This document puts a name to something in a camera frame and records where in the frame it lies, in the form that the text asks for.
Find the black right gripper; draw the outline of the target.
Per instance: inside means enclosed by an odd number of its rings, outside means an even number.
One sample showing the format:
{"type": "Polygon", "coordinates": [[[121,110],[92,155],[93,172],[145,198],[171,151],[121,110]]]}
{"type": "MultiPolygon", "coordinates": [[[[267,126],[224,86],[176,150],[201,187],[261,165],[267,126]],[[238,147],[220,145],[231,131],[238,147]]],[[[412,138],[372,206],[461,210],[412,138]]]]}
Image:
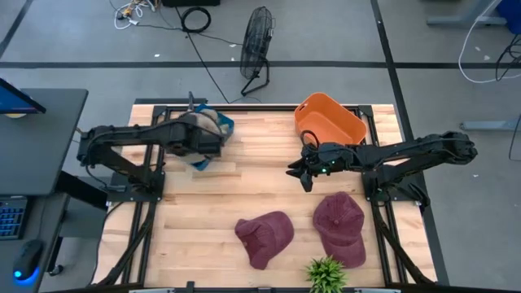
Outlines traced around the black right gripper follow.
{"type": "Polygon", "coordinates": [[[325,154],[330,150],[330,146],[329,142],[323,143],[318,147],[313,146],[311,143],[306,144],[301,152],[302,159],[288,165],[289,169],[286,171],[286,174],[300,178],[300,183],[305,192],[312,190],[314,177],[321,174],[331,175],[330,164],[320,157],[321,154],[325,154]]]}

